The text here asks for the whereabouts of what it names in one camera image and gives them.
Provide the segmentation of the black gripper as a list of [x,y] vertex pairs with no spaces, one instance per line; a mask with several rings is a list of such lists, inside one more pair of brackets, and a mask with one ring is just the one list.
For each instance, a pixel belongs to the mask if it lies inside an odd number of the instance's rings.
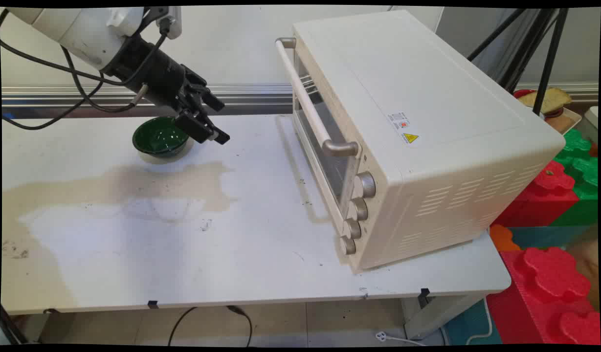
[[[126,81],[144,62],[146,56],[154,48],[153,43],[146,42],[140,35],[130,42],[126,40],[121,46],[118,56],[104,68],[104,74],[115,76]],[[229,134],[218,129],[206,113],[193,113],[183,105],[184,95],[193,100],[194,106],[202,110],[202,103],[214,111],[224,109],[225,104],[216,97],[208,87],[207,81],[188,67],[171,59],[158,49],[146,62],[139,73],[126,84],[126,87],[137,93],[146,83],[148,91],[144,98],[157,106],[171,107],[180,112],[175,117],[175,126],[198,143],[206,141],[224,145],[230,140]]]

